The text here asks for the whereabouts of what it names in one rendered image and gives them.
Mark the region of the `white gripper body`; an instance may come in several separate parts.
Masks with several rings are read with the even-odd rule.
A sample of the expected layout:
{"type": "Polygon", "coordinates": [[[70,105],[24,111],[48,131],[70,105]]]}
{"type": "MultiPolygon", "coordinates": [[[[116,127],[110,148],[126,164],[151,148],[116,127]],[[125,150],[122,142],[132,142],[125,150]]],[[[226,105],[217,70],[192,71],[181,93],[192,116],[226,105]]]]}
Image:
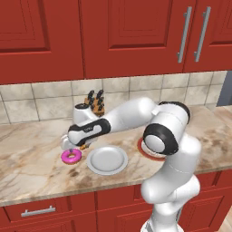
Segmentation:
{"type": "Polygon", "coordinates": [[[74,133],[68,133],[63,135],[61,138],[62,150],[74,149],[79,141],[80,138],[74,133]]]}

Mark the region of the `pink frosted donut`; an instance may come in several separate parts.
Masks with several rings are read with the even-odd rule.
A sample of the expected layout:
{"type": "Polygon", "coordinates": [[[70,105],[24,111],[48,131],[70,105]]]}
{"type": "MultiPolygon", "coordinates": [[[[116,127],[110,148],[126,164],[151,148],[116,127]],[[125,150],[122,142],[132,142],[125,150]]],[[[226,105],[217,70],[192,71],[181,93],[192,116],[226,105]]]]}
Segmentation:
{"type": "Polygon", "coordinates": [[[82,152],[77,149],[73,149],[72,153],[69,150],[63,152],[61,159],[65,164],[72,165],[77,163],[82,158],[82,152]]]}

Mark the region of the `grey plate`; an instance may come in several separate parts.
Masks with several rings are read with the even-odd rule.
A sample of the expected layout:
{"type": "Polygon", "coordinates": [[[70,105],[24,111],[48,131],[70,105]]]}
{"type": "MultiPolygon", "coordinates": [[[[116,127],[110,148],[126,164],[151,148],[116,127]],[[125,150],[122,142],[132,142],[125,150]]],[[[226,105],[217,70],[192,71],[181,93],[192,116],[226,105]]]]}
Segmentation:
{"type": "Polygon", "coordinates": [[[119,147],[106,146],[92,150],[87,156],[86,163],[95,174],[111,176],[127,167],[128,155],[119,147]]]}

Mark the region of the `wooden knife block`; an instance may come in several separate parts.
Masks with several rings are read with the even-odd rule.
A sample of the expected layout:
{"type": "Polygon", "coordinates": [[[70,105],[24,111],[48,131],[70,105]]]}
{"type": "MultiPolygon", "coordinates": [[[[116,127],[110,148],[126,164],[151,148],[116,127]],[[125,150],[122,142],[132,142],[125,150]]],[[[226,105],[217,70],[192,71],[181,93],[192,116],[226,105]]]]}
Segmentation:
{"type": "Polygon", "coordinates": [[[99,90],[97,93],[94,93],[94,90],[91,90],[84,102],[91,107],[91,110],[95,115],[101,117],[104,114],[103,101],[103,90],[99,90]]]}

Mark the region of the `red rimmed plate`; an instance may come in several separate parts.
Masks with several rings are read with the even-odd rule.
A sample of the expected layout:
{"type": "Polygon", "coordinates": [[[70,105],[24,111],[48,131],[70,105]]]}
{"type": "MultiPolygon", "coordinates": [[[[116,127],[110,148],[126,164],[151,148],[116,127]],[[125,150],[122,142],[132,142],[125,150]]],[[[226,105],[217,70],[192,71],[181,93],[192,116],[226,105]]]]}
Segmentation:
{"type": "Polygon", "coordinates": [[[164,161],[165,156],[154,151],[148,149],[145,145],[143,138],[139,138],[137,143],[138,151],[147,159],[156,160],[156,161],[164,161]]]}

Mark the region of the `red base cupboard door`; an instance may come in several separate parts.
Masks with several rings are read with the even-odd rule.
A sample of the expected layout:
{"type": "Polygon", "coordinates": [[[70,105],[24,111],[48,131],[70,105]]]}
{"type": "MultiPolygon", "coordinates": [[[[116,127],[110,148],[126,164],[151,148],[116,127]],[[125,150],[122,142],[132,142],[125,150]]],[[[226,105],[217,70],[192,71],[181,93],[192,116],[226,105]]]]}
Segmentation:
{"type": "Polygon", "coordinates": [[[217,232],[232,206],[232,188],[201,191],[182,209],[184,232],[217,232]]]}
{"type": "Polygon", "coordinates": [[[96,223],[69,217],[60,222],[43,221],[20,227],[3,228],[0,232],[96,232],[96,223]]]}
{"type": "Polygon", "coordinates": [[[140,232],[151,209],[115,208],[97,211],[98,232],[140,232]]]}

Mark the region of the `wide red wall cupboard door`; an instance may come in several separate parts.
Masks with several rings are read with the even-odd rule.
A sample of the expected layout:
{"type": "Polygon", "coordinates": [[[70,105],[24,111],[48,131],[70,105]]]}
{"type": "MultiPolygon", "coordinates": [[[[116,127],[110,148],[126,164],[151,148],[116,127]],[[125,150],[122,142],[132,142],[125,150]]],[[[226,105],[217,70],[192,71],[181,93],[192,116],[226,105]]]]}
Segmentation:
{"type": "Polygon", "coordinates": [[[0,0],[0,84],[82,77],[78,0],[0,0]]]}

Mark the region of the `narrow red wall cupboard door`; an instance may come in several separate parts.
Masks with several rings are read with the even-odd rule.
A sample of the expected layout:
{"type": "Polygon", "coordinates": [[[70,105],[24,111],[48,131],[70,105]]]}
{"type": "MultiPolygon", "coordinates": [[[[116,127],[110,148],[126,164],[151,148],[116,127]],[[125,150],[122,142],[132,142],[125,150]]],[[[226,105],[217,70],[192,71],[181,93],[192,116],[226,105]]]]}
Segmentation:
{"type": "Polygon", "coordinates": [[[232,70],[232,0],[197,0],[190,28],[184,73],[232,70]],[[211,12],[199,61],[194,52],[203,24],[202,14],[211,12]]]}

